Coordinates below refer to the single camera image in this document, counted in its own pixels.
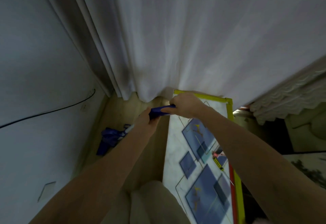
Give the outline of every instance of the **hand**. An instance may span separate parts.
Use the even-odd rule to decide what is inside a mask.
[[[141,135],[146,137],[151,137],[156,131],[156,127],[160,117],[149,120],[149,113],[151,111],[150,107],[147,107],[136,119],[135,126],[132,131],[136,131]]]
[[[184,92],[174,96],[170,100],[170,104],[174,104],[176,108],[163,108],[162,112],[176,114],[185,118],[195,118],[202,108],[206,105],[191,92]]]

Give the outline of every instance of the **person's left hand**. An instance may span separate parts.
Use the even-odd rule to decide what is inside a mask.
[[[133,131],[139,132],[141,135],[145,135],[146,137],[151,137],[156,131],[156,127],[160,117],[149,120],[149,113],[151,111],[150,107],[147,107],[136,119],[135,126]]]

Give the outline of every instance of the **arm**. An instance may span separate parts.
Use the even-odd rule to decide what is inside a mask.
[[[36,223],[100,223],[125,179],[154,134],[159,119],[149,120],[150,108],[135,127],[102,159],[63,187],[31,220]]]
[[[257,136],[204,105],[191,93],[163,112],[197,118],[214,134],[228,160],[273,223],[326,223],[326,191]]]

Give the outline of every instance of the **person's right arm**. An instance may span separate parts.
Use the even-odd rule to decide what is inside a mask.
[[[170,104],[177,108],[162,111],[197,118],[214,134],[230,164],[273,223],[326,223],[326,190],[267,143],[192,93],[181,93]]]

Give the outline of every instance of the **yellow edge trim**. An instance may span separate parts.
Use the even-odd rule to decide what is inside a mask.
[[[226,99],[226,111],[228,113],[228,119],[233,121],[233,101],[230,98]],[[245,217],[245,206],[243,204],[243,195],[242,195],[242,185],[241,185],[241,179],[236,173],[235,170],[233,170],[234,174],[234,188],[235,188],[235,198],[237,200],[237,212],[238,212],[238,223],[244,224],[246,223],[246,217]]]
[[[179,94],[182,92],[187,92],[187,91],[174,90],[174,94]],[[225,98],[220,98],[220,97],[216,97],[213,95],[199,94],[199,93],[194,93],[194,95],[200,99],[207,99],[207,100],[213,100],[213,101],[217,101],[217,102],[226,103]]]

